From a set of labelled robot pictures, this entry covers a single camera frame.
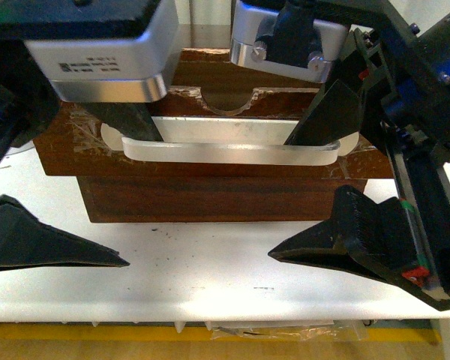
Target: green marking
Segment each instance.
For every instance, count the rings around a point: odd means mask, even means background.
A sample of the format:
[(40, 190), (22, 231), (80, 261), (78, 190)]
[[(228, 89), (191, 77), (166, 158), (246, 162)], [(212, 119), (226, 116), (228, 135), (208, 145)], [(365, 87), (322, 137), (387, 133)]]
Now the green marking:
[(410, 210), (411, 212), (415, 212), (415, 208), (413, 208), (413, 205), (410, 204), (408, 201), (401, 200), (400, 204), (402, 205), (402, 208), (404, 208), (405, 210)]
[(423, 266), (427, 270), (430, 270), (430, 268), (428, 267), (427, 257), (423, 254), (419, 254), (417, 257), (418, 257), (418, 264), (420, 266)]

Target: silver metal housing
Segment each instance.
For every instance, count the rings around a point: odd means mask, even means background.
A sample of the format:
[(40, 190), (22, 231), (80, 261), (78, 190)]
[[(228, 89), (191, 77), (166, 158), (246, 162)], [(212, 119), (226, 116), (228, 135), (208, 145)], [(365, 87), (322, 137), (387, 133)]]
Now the silver metal housing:
[(244, 68), (265, 71), (312, 83), (324, 83), (332, 71), (334, 61), (340, 55), (350, 27), (333, 22), (315, 20), (313, 26), (322, 41), (322, 61), (319, 66), (310, 68), (295, 67), (257, 59), (256, 55), (254, 55), (254, 44), (257, 38), (264, 35), (264, 29), (270, 29), (275, 24), (277, 16), (278, 11), (252, 7), (244, 4), (241, 0), (237, 0), (230, 50), (231, 62)]
[(152, 102), (163, 98), (179, 61), (174, 0), (161, 0), (138, 38), (25, 42), (58, 96), (71, 102)]

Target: red component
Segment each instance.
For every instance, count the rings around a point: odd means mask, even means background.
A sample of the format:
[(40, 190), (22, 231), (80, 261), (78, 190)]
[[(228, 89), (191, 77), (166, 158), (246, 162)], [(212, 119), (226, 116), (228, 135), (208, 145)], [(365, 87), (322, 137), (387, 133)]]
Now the red component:
[(369, 71), (368, 69), (366, 69), (366, 70), (363, 70), (363, 71), (358, 75), (358, 78), (359, 78), (361, 81), (363, 81), (363, 80), (367, 79), (369, 75), (370, 75), (370, 71)]
[(430, 271), (424, 266), (418, 266), (412, 270), (402, 272), (402, 276), (408, 281), (412, 281), (418, 287), (423, 287), (425, 279), (430, 276)]

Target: robotic arm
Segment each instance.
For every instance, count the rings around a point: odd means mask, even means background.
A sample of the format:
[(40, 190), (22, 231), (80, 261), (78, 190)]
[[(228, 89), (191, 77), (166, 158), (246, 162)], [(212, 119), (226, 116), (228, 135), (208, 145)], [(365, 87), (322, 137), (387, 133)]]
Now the robotic arm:
[[(450, 184), (443, 170), (450, 162), (450, 14), (417, 37), (418, 26), (408, 25), (386, 0), (238, 4), (235, 22), (259, 25), (251, 44), (234, 29), (237, 65), (327, 79), (286, 144), (318, 146), (361, 131), (388, 155), (400, 194), (377, 205), (341, 187), (329, 220), (269, 255), (385, 281), (450, 309)], [(335, 59), (327, 31), (351, 24), (374, 30), (350, 33)], [(307, 61), (296, 61), (295, 54)]]

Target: white wall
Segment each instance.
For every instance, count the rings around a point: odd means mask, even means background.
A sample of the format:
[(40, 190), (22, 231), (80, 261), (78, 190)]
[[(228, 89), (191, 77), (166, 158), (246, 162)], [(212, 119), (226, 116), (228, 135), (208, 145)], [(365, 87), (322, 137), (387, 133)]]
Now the white wall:
[[(181, 24), (229, 25), (235, 0), (175, 0)], [(422, 33), (450, 12), (450, 0), (390, 0), (408, 23)]]
[(181, 24), (230, 25), (232, 0), (175, 0)]

